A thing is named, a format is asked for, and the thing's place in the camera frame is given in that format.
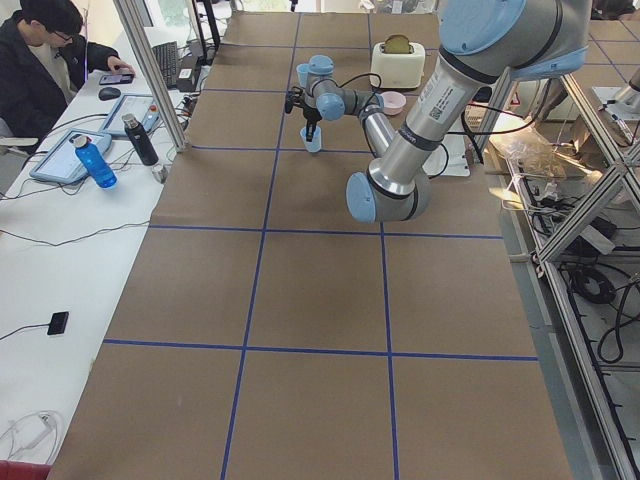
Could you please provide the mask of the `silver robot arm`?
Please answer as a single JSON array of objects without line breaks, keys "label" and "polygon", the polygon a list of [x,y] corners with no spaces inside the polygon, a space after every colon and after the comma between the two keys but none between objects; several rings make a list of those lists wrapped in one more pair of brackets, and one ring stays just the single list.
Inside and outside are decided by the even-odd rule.
[{"label": "silver robot arm", "polygon": [[579,69],[590,15],[588,1],[448,2],[435,70],[399,129],[391,127],[378,96],[336,84],[333,61],[325,55],[303,65],[302,91],[289,92],[285,105],[303,110],[307,141],[318,121],[356,116],[376,156],[364,172],[350,176],[348,210],[363,223],[407,221],[430,200],[425,162],[478,90],[505,71],[529,81]]}]

